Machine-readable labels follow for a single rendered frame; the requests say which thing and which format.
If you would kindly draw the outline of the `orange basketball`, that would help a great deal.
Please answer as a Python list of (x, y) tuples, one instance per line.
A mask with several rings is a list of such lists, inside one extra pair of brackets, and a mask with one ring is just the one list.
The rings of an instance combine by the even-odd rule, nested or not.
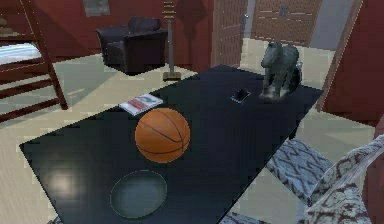
[(146, 113), (135, 129), (139, 152), (148, 160), (168, 163), (178, 159), (191, 138), (187, 120), (176, 110), (157, 108)]

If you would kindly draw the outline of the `black table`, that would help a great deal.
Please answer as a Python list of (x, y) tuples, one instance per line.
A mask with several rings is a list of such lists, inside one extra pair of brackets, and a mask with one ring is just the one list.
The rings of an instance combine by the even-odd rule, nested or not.
[[(218, 224), (295, 131), (321, 92), (299, 86), (278, 103), (260, 99), (262, 76), (220, 65), (154, 91), (188, 121), (191, 141), (177, 160), (159, 164), (137, 149), (137, 117), (113, 107), (21, 144), (63, 224)], [(250, 92), (243, 104), (231, 100)], [(137, 170), (161, 174), (167, 197), (141, 220), (110, 205), (116, 182)]]

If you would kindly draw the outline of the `black mobile phone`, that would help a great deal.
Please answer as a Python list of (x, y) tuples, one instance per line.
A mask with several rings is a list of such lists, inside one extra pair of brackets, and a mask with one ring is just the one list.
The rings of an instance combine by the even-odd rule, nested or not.
[(238, 104), (243, 104), (244, 101), (249, 97), (249, 95), (249, 91), (240, 89), (234, 95), (231, 96), (231, 100)]

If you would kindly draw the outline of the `white and red book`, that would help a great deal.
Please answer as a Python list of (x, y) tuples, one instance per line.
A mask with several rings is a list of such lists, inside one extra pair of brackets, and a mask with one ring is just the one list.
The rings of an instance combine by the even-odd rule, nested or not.
[(119, 104), (119, 107), (133, 116), (145, 112), (163, 103), (163, 100), (151, 94), (143, 94)]

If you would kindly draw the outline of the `grey horse statue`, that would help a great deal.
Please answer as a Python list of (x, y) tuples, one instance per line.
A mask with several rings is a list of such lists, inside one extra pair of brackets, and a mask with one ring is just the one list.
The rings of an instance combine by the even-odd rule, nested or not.
[(259, 97), (279, 101), (291, 93), (290, 84), (294, 80), (299, 59), (298, 49), (288, 44), (269, 42), (261, 66), (265, 69), (263, 89)]

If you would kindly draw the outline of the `dark round plate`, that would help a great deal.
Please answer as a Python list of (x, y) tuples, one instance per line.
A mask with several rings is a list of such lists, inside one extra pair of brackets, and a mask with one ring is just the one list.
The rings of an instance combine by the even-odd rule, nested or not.
[(157, 172), (139, 170), (122, 177), (112, 188), (112, 210), (126, 219), (140, 219), (158, 210), (167, 197), (167, 183)]

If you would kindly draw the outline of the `brown panelled room door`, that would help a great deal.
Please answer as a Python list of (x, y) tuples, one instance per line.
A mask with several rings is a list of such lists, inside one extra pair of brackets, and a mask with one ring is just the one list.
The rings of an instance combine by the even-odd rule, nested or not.
[(251, 38), (308, 47), (322, 0), (256, 0)]

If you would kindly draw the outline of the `framed grey picture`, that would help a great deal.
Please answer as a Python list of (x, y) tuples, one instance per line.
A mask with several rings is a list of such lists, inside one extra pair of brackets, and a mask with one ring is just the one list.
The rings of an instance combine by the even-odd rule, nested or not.
[(83, 0), (87, 17), (105, 16), (110, 14), (108, 0)]

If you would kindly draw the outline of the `white patterned chair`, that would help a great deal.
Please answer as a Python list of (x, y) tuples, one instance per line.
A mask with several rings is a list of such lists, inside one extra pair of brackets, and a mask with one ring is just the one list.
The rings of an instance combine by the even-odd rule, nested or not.
[(298, 139), (266, 164), (298, 198), (296, 224), (372, 224), (355, 179), (384, 153), (384, 134), (333, 163)]

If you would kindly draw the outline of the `dark red wooden bunk bed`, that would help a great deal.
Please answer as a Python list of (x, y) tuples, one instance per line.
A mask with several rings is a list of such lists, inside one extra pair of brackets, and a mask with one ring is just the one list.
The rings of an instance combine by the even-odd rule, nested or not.
[[(0, 86), (43, 75), (48, 75), (48, 78), (0, 90), (0, 100), (47, 86), (54, 88), (56, 97), (0, 114), (0, 122), (15, 119), (55, 104), (59, 104), (63, 110), (68, 108), (31, 1), (13, 1), (19, 1), (19, 4), (5, 4), (3, 0), (0, 0)], [(12, 29), (7, 22), (7, 18), (11, 14), (24, 14), (30, 31), (22, 34)]]

